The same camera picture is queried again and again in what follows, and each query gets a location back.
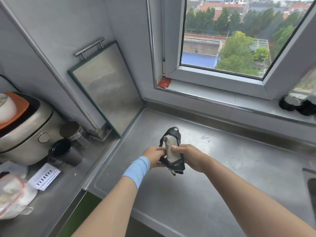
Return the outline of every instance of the black strap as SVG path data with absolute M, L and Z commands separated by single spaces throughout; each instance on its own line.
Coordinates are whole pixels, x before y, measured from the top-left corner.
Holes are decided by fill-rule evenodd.
M 160 139 L 160 147 L 163 145 L 163 138 L 166 135 L 172 135 L 177 139 L 177 144 L 178 146 L 180 146 L 181 143 L 181 134 L 179 132 L 179 128 L 178 127 L 171 127 L 168 129 L 168 131 L 166 131 L 166 133 L 162 136 L 162 138 Z M 165 165 L 166 167 L 168 167 L 171 170 L 174 170 L 176 173 L 178 174 L 183 174 L 183 171 L 185 170 L 185 165 L 184 165 L 184 156 L 183 154 L 180 154 L 181 159 L 170 163 L 167 158 L 165 158 L 164 156 L 160 157 L 160 162 Z

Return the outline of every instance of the glass pane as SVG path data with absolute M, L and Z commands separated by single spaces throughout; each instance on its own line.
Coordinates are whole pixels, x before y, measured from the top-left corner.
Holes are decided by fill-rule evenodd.
M 314 0 L 187 0 L 182 65 L 263 78 Z

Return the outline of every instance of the cord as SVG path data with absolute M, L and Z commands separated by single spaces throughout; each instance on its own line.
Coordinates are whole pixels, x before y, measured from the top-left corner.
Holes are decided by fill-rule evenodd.
M 9 82 L 18 92 L 22 92 L 22 91 L 20 91 L 20 90 L 12 83 L 12 81 L 10 81 L 6 76 L 1 75 L 1 74 L 0 74 L 0 76 L 3 77 L 7 82 Z

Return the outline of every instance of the white window frame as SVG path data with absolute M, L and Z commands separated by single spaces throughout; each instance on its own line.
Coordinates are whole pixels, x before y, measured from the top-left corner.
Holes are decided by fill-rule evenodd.
M 316 7 L 304 17 L 263 80 L 181 66 L 185 0 L 163 0 L 165 76 L 264 99 L 280 99 L 316 63 Z

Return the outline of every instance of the red packet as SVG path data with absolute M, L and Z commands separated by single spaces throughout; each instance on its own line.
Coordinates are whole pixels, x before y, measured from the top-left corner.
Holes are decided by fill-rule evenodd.
M 162 80 L 158 83 L 158 86 L 166 89 L 167 87 L 169 87 L 170 83 L 170 78 L 163 77 Z

